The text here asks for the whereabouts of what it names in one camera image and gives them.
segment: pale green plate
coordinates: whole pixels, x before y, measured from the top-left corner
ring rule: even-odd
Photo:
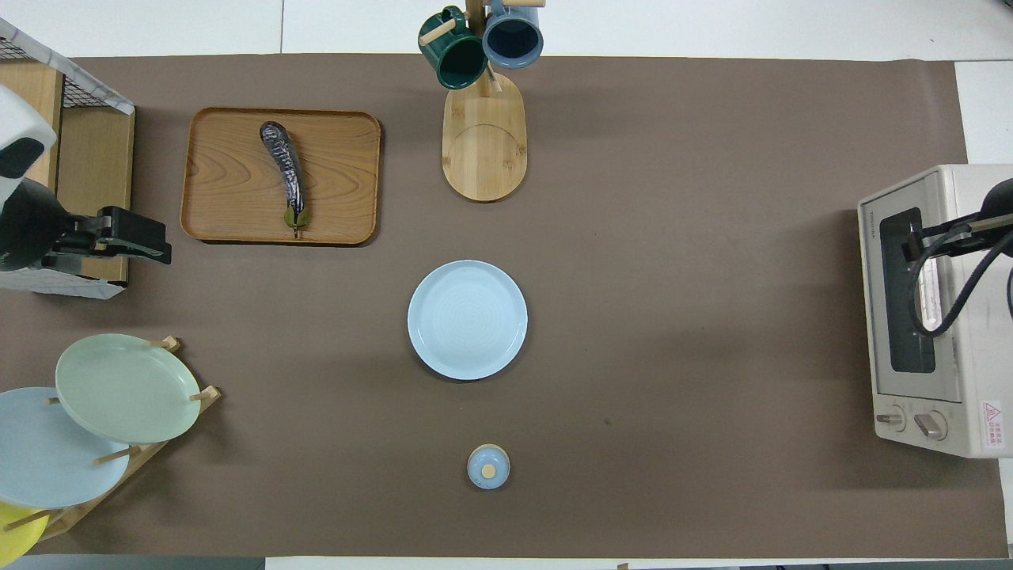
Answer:
[[[96,335],[70,346],[57,362],[57,392],[70,417],[121,443],[156,443],[197,421],[201,390],[165,349],[127,335]]]

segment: dark green mug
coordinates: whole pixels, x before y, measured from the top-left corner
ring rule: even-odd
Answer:
[[[441,85],[448,89],[463,89],[482,76],[487,62],[482,38],[468,29],[464,12],[457,6],[447,6],[422,23],[418,36],[451,20],[455,21],[453,29],[425,46],[419,45],[418,50],[437,71]]]

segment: blue lid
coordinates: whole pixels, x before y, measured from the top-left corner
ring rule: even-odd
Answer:
[[[510,477],[510,458],[492,443],[479,445],[468,458],[468,478],[479,489],[497,489]]]

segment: wooden stand base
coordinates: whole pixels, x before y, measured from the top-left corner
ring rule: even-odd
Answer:
[[[444,175],[461,195],[493,201],[509,195],[528,171],[524,98],[513,81],[495,74],[501,92],[483,96],[482,81],[447,94]]]

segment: blue mug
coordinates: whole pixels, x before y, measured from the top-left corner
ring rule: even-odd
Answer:
[[[502,0],[492,0],[492,13],[482,36],[489,63],[503,69],[528,67],[542,55],[543,44],[538,8],[503,6]]]

